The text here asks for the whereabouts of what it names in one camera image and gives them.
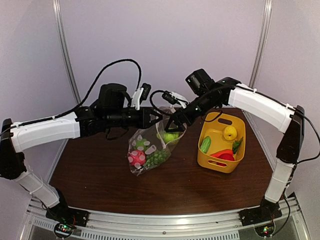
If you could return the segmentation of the yellow toy lemon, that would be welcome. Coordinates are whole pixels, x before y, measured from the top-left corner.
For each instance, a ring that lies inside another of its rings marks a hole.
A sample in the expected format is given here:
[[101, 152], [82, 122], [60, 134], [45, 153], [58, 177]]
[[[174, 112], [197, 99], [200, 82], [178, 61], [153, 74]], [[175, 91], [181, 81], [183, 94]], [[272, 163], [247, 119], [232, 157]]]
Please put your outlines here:
[[235, 127], [230, 125], [223, 129], [222, 135], [227, 141], [232, 141], [237, 138], [238, 132]]

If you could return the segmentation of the green toy apple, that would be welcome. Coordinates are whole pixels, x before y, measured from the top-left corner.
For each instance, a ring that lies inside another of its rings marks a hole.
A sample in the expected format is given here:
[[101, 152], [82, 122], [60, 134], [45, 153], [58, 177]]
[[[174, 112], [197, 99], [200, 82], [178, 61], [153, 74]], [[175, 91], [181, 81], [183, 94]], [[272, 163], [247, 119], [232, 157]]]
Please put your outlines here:
[[143, 138], [141, 140], [137, 140], [135, 144], [135, 149], [138, 151], [145, 152], [149, 147], [151, 143], [147, 139]]

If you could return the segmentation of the green toy grapes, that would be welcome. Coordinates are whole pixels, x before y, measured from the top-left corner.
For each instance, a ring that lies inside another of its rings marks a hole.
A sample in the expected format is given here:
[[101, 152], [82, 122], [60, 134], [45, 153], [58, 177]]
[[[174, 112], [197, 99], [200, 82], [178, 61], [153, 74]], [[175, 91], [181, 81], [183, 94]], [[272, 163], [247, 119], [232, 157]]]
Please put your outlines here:
[[169, 153], [166, 149], [163, 150], [156, 150], [150, 155], [146, 156], [146, 162], [144, 164], [147, 168], [153, 168], [161, 165], [164, 163], [169, 156]]

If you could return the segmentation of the clear zip top bag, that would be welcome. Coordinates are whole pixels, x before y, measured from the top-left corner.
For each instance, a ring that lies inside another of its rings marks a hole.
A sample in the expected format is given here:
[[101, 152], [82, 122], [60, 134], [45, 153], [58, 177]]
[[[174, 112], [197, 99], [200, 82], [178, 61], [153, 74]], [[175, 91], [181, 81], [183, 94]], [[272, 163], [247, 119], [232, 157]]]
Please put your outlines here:
[[[135, 149], [136, 141], [146, 139], [146, 140], [150, 141], [150, 147], [146, 151], [144, 151], [146, 158], [147, 158], [147, 155], [151, 155], [156, 150], [166, 150], [169, 153], [169, 156], [166, 159], [166, 161], [167, 161], [169, 159], [169, 157], [171, 156], [171, 153], [173, 152], [174, 148], [176, 147], [176, 145], [179, 143], [179, 141], [181, 140], [181, 138], [185, 134], [185, 132], [179, 132], [179, 138], [178, 138], [177, 142], [165, 144], [164, 133], [166, 131], [164, 130], [164, 128], [165, 128], [165, 124], [168, 121], [168, 118], [170, 118], [170, 117], [167, 115], [163, 115], [163, 119], [159, 123], [157, 123], [156, 125], [148, 128], [148, 129], [138, 129], [128, 141], [128, 153], [136, 150]], [[149, 170], [152, 170], [156, 167], [147, 168], [143, 165], [140, 168], [135, 168], [134, 166], [131, 166], [129, 164], [130, 171], [135, 176], [139, 176], [139, 175], [141, 175]]]

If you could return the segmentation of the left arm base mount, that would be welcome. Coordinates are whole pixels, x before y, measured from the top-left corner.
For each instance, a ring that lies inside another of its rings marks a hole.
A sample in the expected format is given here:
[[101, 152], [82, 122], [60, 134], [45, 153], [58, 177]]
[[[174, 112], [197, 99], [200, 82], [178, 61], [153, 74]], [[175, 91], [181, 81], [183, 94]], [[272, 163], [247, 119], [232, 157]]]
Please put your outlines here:
[[89, 212], [69, 207], [63, 193], [59, 189], [56, 190], [59, 196], [59, 203], [53, 207], [46, 207], [45, 217], [72, 227], [86, 227]]

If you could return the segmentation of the green toy cucumber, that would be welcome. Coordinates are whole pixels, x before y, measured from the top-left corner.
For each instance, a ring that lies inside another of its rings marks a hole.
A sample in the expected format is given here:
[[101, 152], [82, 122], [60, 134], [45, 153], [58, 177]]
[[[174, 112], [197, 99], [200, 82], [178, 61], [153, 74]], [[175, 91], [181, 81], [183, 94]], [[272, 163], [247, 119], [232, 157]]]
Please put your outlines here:
[[206, 153], [208, 152], [210, 146], [211, 146], [211, 138], [210, 138], [210, 136], [206, 136], [206, 137], [203, 139], [203, 141], [202, 141], [202, 143], [201, 143], [201, 145], [200, 145], [200, 150], [201, 150], [204, 154], [206, 154]]

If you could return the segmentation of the red toy apple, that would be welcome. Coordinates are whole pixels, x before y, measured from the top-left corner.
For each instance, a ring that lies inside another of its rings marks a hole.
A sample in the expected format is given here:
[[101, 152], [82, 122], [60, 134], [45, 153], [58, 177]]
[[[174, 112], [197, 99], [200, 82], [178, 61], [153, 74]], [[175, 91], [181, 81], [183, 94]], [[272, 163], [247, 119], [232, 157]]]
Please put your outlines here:
[[146, 163], [146, 155], [141, 150], [133, 150], [128, 153], [129, 164], [135, 168], [140, 168]]

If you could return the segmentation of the orange toy carrot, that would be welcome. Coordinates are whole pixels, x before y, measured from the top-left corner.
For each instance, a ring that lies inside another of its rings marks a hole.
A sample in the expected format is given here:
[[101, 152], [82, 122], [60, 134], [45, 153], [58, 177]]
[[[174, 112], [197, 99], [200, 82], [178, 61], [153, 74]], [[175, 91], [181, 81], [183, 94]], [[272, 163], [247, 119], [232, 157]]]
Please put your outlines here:
[[233, 151], [231, 149], [224, 149], [213, 154], [210, 154], [211, 157], [219, 158], [222, 155], [230, 155], [233, 156]]

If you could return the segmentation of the red toy pepper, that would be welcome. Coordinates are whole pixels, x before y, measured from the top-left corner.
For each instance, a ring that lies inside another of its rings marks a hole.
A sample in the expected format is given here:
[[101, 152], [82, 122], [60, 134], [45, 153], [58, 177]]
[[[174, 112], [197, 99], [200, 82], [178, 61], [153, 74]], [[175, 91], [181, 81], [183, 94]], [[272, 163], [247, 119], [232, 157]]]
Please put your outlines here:
[[[231, 162], [234, 162], [234, 161], [235, 161], [233, 155], [232, 155], [232, 154], [229, 154], [229, 153], [223, 153], [223, 154], [221, 154], [221, 155], [218, 157], [218, 159], [220, 159], [220, 160], [226, 160], [226, 161], [231, 161]], [[226, 166], [227, 166], [225, 163], [221, 163], [221, 162], [218, 162], [217, 165], [218, 165], [218, 166], [222, 166], [222, 167], [226, 167]]]

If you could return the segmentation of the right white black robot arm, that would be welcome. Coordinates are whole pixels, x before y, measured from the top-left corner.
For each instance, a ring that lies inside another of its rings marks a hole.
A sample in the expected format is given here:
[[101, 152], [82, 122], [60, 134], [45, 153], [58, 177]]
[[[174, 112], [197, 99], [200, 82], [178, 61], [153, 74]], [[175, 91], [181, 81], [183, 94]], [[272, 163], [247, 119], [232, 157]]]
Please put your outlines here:
[[226, 105], [253, 114], [283, 133], [276, 151], [275, 169], [260, 205], [239, 213], [246, 221], [272, 220], [298, 164], [305, 133], [304, 109], [271, 99], [231, 77], [214, 81], [202, 68], [191, 73], [185, 81], [197, 97], [169, 117], [166, 132], [171, 131], [171, 124], [176, 125], [173, 132], [183, 132], [210, 109]]

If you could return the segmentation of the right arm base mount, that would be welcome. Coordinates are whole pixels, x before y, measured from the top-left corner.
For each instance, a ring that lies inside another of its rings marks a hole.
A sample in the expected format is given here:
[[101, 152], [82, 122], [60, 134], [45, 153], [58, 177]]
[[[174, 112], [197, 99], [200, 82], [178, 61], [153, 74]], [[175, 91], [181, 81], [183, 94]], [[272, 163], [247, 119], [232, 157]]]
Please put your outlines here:
[[274, 218], [282, 216], [279, 200], [271, 202], [264, 196], [260, 205], [253, 208], [245, 208], [238, 212], [242, 226], [260, 224], [270, 222]]

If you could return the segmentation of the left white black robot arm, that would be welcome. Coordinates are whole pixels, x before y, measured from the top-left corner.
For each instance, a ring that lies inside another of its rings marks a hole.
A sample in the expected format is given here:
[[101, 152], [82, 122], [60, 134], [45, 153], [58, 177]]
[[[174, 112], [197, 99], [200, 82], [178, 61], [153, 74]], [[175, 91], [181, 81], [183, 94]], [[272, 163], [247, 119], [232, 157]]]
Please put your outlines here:
[[144, 83], [129, 96], [118, 83], [100, 87], [90, 106], [79, 106], [64, 116], [53, 116], [31, 122], [3, 121], [0, 134], [0, 176], [14, 180], [37, 197], [55, 220], [66, 223], [75, 218], [63, 194], [26, 167], [24, 150], [64, 139], [86, 138], [108, 133], [112, 128], [148, 129], [162, 120], [162, 115], [149, 107], [141, 107], [151, 86]]

